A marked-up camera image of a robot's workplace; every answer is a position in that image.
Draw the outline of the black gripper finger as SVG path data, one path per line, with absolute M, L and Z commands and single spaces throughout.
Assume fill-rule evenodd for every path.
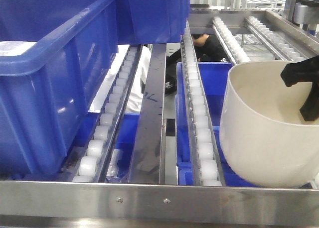
M 291 87 L 299 82 L 319 82 L 319 57 L 288 63 L 280 74 L 284 84 Z
M 319 84 L 312 83 L 310 93 L 300 108 L 300 113 L 305 121 L 315 121 L 319 117 Z

